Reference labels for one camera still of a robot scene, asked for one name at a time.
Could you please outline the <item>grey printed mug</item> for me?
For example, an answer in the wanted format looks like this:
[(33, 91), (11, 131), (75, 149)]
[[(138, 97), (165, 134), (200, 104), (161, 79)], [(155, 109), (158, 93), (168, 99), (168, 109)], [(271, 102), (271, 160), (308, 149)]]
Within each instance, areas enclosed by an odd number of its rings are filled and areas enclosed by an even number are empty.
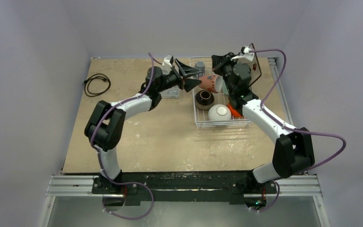
[(199, 74), (198, 77), (202, 77), (205, 75), (205, 64), (203, 61), (197, 61), (195, 63), (194, 68), (196, 68), (197, 70), (199, 70)]

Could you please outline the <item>pink flowered mug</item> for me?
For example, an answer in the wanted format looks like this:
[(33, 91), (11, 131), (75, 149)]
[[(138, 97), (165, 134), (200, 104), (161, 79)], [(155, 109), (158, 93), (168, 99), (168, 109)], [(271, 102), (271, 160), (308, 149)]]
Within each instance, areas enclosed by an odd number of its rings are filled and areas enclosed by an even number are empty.
[(212, 93), (219, 93), (222, 89), (223, 78), (217, 74), (200, 77), (199, 88)]

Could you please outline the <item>brown rimmed beige bowl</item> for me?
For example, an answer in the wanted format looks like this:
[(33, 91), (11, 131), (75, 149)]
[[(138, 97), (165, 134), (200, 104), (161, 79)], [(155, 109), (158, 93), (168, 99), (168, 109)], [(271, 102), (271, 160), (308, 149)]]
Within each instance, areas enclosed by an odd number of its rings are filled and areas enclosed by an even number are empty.
[(207, 90), (199, 91), (194, 98), (196, 107), (203, 111), (208, 111), (215, 103), (214, 95)]

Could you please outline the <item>square floral plate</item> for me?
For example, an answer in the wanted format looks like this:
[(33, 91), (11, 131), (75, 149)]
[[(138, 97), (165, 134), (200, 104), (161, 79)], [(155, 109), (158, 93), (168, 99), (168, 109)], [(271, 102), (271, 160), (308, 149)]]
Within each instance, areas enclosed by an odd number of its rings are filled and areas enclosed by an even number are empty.
[(251, 82), (250, 87), (255, 84), (259, 78), (262, 76), (261, 66), (259, 64), (259, 59), (256, 53), (254, 53), (254, 58), (248, 63), (251, 70)]

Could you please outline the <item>white bowl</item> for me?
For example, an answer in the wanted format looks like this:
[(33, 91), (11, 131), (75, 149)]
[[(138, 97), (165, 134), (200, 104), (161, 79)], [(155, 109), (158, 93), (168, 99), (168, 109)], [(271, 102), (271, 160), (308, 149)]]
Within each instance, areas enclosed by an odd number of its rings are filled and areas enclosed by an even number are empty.
[(207, 113), (208, 122), (213, 126), (226, 126), (231, 120), (232, 115), (226, 105), (213, 105)]

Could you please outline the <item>orange bowl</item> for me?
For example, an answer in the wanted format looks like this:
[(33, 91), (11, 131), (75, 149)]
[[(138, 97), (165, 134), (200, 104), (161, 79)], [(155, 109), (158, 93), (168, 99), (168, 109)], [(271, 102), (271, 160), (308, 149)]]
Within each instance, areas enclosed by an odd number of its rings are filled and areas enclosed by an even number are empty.
[(231, 112), (231, 115), (234, 118), (242, 118), (243, 117), (240, 113), (238, 113), (235, 109), (233, 109), (233, 107), (231, 106), (230, 103), (227, 104), (227, 107), (229, 108), (229, 110)]

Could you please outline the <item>light green round plate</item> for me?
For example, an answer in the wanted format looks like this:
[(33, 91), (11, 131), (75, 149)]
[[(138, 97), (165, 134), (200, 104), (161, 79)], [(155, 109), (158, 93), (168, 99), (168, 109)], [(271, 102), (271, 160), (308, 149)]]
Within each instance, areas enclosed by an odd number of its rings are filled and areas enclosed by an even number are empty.
[(222, 85), (222, 92), (225, 94), (225, 95), (229, 95), (229, 92), (228, 92), (228, 89), (227, 89), (227, 86), (225, 84)]

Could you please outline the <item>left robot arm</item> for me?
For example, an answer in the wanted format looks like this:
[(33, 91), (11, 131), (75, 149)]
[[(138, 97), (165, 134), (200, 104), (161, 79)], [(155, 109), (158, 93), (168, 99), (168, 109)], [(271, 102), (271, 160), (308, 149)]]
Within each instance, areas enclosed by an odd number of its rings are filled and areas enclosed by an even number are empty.
[(161, 92), (178, 87), (186, 92), (201, 84), (196, 76), (201, 70), (171, 58), (167, 63), (168, 71), (152, 65), (147, 70), (145, 81), (135, 95), (117, 102), (99, 101), (84, 129), (93, 149), (96, 150), (100, 175), (106, 178), (104, 188), (109, 193), (117, 193), (124, 183), (118, 175), (116, 147), (120, 142), (123, 126), (129, 118), (155, 109), (162, 100)]

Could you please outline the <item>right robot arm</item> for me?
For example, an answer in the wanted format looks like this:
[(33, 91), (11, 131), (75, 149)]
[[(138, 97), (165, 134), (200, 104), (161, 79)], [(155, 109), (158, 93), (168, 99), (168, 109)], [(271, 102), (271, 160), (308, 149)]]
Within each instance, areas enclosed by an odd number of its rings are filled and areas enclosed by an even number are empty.
[(288, 178), (315, 163), (311, 136), (306, 128), (296, 128), (262, 105), (262, 100), (250, 88), (251, 69), (238, 63), (232, 52), (212, 55), (212, 71), (223, 77), (229, 93), (229, 103), (240, 115), (257, 125), (274, 143), (272, 161), (249, 171), (246, 180), (251, 192), (259, 192), (265, 183)]

